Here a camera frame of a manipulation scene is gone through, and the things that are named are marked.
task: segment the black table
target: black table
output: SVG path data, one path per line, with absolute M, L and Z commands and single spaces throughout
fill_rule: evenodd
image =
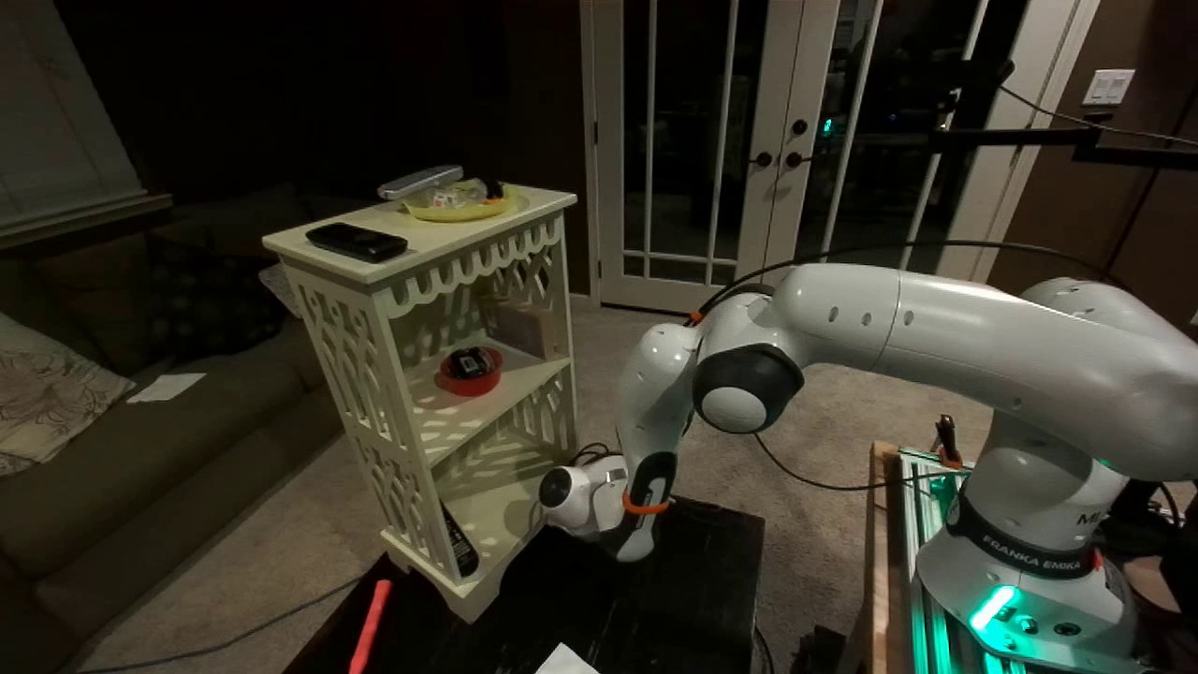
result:
M 477 626 L 456 621 L 425 578 L 377 557 L 290 672 L 345 672 L 374 579 L 392 578 L 374 643 L 374 672 L 387 674 L 526 674 L 558 643 L 602 674 L 747 674 L 761 540 L 763 522 L 706 502 L 677 502 L 658 522 L 658 552 L 636 567 L 620 567 L 563 531 L 538 531 Z

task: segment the paper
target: paper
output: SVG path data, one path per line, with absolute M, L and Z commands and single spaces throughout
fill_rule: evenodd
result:
M 537 668 L 537 674 L 600 674 L 587 661 L 568 653 L 568 643 L 558 643 L 547 663 Z
M 158 402 L 175 402 L 193 386 L 198 386 L 204 370 L 183 370 L 183 374 L 158 374 L 148 391 L 133 395 L 127 405 L 158 405 Z

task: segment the green light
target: green light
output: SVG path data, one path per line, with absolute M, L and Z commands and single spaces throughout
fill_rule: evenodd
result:
M 985 633 L 988 621 L 993 621 L 1010 601 L 1016 601 L 1016 587 L 1010 587 L 1010 584 L 996 587 L 996 593 L 983 602 L 983 611 L 970 617 L 970 629 L 974 629 L 974 633 Z

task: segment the couch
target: couch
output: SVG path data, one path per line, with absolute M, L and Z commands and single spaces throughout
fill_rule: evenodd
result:
M 135 382 L 207 374 L 165 405 L 117 402 L 58 460 L 0 481 L 0 672 L 67 668 L 338 433 L 298 319 L 258 345 L 189 364 L 165 364 L 148 336 L 154 240 L 264 257 L 264 234 L 290 221 L 271 204 L 0 250 L 4 315 Z

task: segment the shelf unit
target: shelf unit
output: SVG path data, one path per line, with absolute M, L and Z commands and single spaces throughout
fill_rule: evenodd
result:
M 345 440 L 377 502 L 382 545 L 477 621 L 505 567 L 538 531 L 537 482 L 576 447 L 573 326 L 563 190 L 510 189 L 513 210 L 425 225 L 397 206 L 348 221 L 409 240 L 409 256 L 356 264 L 306 242 L 313 221 L 264 242 L 281 256 Z M 434 370 L 454 350 L 499 350 L 504 382 L 454 397 Z M 481 556 L 460 573 L 450 526 Z

